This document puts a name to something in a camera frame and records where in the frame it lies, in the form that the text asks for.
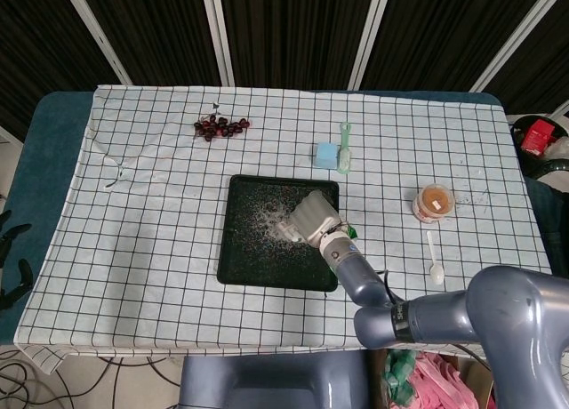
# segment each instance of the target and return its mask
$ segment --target green brush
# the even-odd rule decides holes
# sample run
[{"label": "green brush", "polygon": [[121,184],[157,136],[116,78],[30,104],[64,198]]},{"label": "green brush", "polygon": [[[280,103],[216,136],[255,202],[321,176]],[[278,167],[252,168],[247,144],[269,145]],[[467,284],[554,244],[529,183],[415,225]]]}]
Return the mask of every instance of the green brush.
[{"label": "green brush", "polygon": [[346,174],[349,172],[349,131],[352,125],[348,122],[340,124],[341,145],[340,145],[340,161],[338,162],[338,172]]}]

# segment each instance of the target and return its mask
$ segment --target grid tablecloth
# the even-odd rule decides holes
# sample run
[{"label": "grid tablecloth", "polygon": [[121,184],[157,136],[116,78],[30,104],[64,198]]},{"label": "grid tablecloth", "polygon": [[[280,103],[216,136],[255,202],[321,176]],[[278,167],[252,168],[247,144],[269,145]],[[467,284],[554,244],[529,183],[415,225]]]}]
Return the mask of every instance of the grid tablecloth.
[{"label": "grid tablecloth", "polygon": [[[252,127],[232,139],[195,139],[193,123],[214,104]],[[314,168],[315,144],[340,143],[342,121],[352,123],[351,172]],[[228,183],[238,173],[337,181],[357,246],[407,299],[464,289],[496,263],[549,272],[501,107],[101,86],[16,344],[46,372],[68,354],[359,348],[357,306],[341,286],[318,293],[217,281]],[[455,215],[421,224],[411,201],[433,181],[453,189]],[[427,229],[436,231],[442,286],[429,278]]]}]

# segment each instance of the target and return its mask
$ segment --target white spoon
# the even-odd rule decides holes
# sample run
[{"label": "white spoon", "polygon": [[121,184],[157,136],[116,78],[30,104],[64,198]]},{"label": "white spoon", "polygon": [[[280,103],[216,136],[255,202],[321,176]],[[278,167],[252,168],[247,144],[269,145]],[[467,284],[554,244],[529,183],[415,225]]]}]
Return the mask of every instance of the white spoon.
[{"label": "white spoon", "polygon": [[427,231],[427,240],[429,241],[430,259],[433,260],[429,270],[430,278],[435,285],[441,285],[445,281],[445,269],[443,264],[437,262],[437,258],[435,258],[435,245],[433,245],[433,235],[430,231]]}]

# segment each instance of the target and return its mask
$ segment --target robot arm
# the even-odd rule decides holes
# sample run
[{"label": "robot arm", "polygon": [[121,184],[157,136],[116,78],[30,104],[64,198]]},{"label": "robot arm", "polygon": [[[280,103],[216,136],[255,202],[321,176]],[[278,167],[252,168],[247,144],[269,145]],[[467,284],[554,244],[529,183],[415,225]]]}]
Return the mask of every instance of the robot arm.
[{"label": "robot arm", "polygon": [[480,342],[500,409],[569,409],[560,368],[569,346],[569,280],[494,266],[478,272],[466,291],[393,303],[319,191],[305,197],[289,221],[362,306],[354,327],[365,347]]}]

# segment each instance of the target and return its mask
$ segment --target pink cloth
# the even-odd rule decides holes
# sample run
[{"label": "pink cloth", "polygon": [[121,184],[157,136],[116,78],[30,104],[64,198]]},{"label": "pink cloth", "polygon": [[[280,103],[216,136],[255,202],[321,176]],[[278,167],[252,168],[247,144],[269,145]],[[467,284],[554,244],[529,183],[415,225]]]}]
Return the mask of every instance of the pink cloth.
[{"label": "pink cloth", "polygon": [[[438,354],[420,353],[408,379],[415,389],[415,399],[408,409],[478,409],[472,391],[459,375]],[[403,407],[392,404],[391,409]]]}]

